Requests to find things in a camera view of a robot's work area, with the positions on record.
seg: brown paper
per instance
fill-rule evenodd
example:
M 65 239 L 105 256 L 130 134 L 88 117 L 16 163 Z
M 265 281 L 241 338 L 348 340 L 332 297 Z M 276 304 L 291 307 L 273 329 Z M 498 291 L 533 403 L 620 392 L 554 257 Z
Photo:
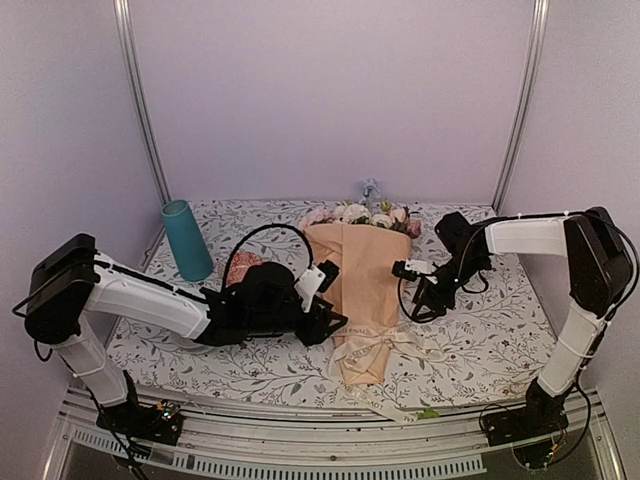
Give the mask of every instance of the brown paper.
M 397 260 L 408 258 L 411 239 L 402 233 L 370 225 L 323 224 L 305 229 L 316 263 L 331 260 L 340 275 L 324 295 L 335 311 L 346 315 L 345 333 L 337 332 L 335 346 L 349 341 L 349 329 L 365 327 L 381 334 L 398 322 L 398 279 L 391 274 Z M 341 362 L 347 385 L 384 382 L 389 345 L 372 348 L 366 371 Z

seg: blue cup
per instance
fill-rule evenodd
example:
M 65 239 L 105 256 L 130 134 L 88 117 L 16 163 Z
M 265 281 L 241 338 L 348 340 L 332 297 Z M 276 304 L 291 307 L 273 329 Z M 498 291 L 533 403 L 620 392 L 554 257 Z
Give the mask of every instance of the blue cup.
M 213 271 L 213 260 L 186 200 L 162 207 L 162 221 L 180 276 L 188 282 L 204 280 Z

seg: vent grille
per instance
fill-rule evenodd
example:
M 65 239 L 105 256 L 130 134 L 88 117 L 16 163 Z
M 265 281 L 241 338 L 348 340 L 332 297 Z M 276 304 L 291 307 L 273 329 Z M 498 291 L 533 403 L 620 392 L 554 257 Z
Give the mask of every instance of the vent grille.
M 122 447 L 106 432 L 75 427 L 73 438 L 75 442 L 96 450 L 125 456 Z M 486 472 L 480 455 L 401 466 L 331 468 L 243 464 L 174 452 L 170 467 L 215 476 L 221 480 L 444 480 Z

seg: floral tablecloth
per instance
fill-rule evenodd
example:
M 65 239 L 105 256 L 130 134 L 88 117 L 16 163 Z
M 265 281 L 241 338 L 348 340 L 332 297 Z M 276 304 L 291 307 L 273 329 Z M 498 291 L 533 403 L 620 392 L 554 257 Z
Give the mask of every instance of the floral tablecloth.
M 160 279 L 197 291 L 220 288 L 221 265 L 242 236 L 266 223 L 297 224 L 312 208 L 336 202 L 208 201 L 192 209 L 215 261 L 216 271 L 198 285 L 181 279 L 166 238 L 147 270 Z M 493 216 L 489 207 L 409 205 L 411 218 L 423 223 L 413 241 L 412 258 L 444 263 L 449 254 L 433 227 L 450 212 L 460 211 L 471 222 Z M 289 266 L 296 274 L 306 264 L 306 251 L 290 232 L 267 231 L 244 250 Z M 544 366 L 555 336 L 515 255 L 496 257 L 486 272 L 490 288 L 483 294 L 457 295 L 457 309 L 428 325 L 412 324 L 414 332 L 434 340 L 446 352 L 438 362 L 392 353 L 382 385 L 367 388 L 378 398 L 403 407 L 461 406 L 521 398 Z M 470 289 L 481 290 L 473 280 Z M 411 290 L 405 292 L 409 302 Z M 158 327 L 122 319 L 108 353 L 138 383 L 204 395 L 289 406 L 356 406 L 336 390 L 328 377 L 332 342 L 304 347 L 293 335 L 253 339 L 238 346 L 204 347 L 193 353 Z

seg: cup rim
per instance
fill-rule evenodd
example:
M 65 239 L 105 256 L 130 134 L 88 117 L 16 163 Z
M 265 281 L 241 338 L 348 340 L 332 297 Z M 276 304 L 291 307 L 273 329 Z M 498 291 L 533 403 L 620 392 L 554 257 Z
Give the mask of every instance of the cup rim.
M 176 211 L 169 213 L 171 210 L 175 209 L 176 207 L 178 207 Z M 177 215 L 180 215 L 181 213 L 184 213 L 185 210 L 187 210 L 188 208 L 189 208 L 189 203 L 187 203 L 186 200 L 173 200 L 169 203 L 165 203 L 162 206 L 162 216 L 175 217 Z

